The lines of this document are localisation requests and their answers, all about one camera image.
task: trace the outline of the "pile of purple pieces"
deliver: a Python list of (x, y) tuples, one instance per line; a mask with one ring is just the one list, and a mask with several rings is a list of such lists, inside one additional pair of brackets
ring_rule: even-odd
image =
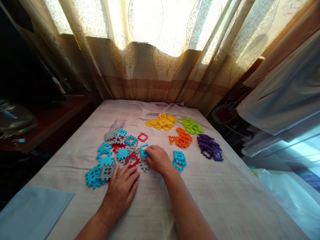
[(197, 140), (201, 153), (206, 158), (209, 160), (213, 158), (216, 162), (223, 161), (222, 149), (220, 148), (220, 145), (214, 141), (214, 138), (211, 138), (206, 134), (199, 134)]

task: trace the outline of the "finger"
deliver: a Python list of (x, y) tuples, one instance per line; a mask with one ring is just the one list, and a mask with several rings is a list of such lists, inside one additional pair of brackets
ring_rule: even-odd
[(154, 150), (152, 148), (147, 148), (144, 150), (146, 153), (149, 153), (151, 156), (153, 156)]
[(116, 179), (119, 167), (120, 167), (119, 164), (117, 164), (116, 167), (114, 168), (113, 173), (111, 175), (110, 182), (113, 182)]
[(152, 163), (151, 157), (146, 157), (147, 163), (150, 165)]
[(128, 202), (131, 202), (133, 200), (134, 195), (136, 195), (136, 192), (138, 189), (138, 184), (139, 184), (139, 182), (136, 181), (133, 184), (132, 188), (130, 189), (129, 194), (128, 194)]
[(130, 169), (128, 169), (122, 176), (122, 179), (124, 179), (125, 181), (131, 176), (131, 174), (133, 174), (136, 170), (138, 169), (138, 166), (134, 166)]
[(130, 189), (134, 183), (134, 180), (136, 180), (138, 177), (140, 176), (139, 172), (135, 172), (134, 174), (132, 174), (128, 180), (126, 181), (126, 184), (128, 186), (128, 189)]
[(156, 148), (156, 145), (151, 145), (151, 146), (149, 146), (148, 148), (151, 148), (151, 149), (155, 149)]
[(118, 173), (117, 179), (121, 178), (122, 175), (127, 171), (128, 167), (130, 166), (130, 162), (128, 162)]

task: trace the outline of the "green plastic piece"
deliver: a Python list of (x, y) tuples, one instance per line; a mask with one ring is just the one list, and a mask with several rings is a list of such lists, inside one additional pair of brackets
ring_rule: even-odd
[(187, 133), (192, 135), (204, 133), (202, 126), (191, 118), (178, 118), (177, 122), (183, 125)]

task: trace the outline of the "left hand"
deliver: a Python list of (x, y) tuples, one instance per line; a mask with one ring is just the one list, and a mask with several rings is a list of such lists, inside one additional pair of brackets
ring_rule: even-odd
[(136, 179), (140, 176), (140, 173), (136, 172), (137, 166), (133, 168), (129, 168), (129, 166), (130, 163), (127, 163), (119, 173), (119, 165), (115, 167), (107, 193), (96, 213), (108, 228), (112, 228), (127, 211), (136, 194), (138, 188)]

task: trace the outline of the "bed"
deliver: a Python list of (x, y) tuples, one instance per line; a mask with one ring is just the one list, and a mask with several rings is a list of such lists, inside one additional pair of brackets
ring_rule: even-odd
[[(196, 135), (186, 149), (170, 145), (168, 136), (178, 135), (175, 129), (183, 127), (180, 123), (176, 122), (170, 131), (145, 125), (161, 112), (200, 123), (205, 134), (221, 145), (224, 161), (206, 159), (200, 153)], [(104, 101), (28, 183), (75, 193), (47, 239), (74, 239), (99, 208), (108, 186), (93, 190), (85, 184), (85, 173), (97, 165), (97, 149), (104, 134), (119, 127), (136, 137), (141, 132), (148, 134), (146, 142), (163, 147), (171, 160), (173, 150), (183, 151), (187, 166), (181, 176), (218, 239), (307, 239), (198, 110), (131, 100)], [(141, 175), (137, 194), (109, 239), (176, 239), (162, 177), (152, 169), (143, 172), (138, 167), (138, 171)]]

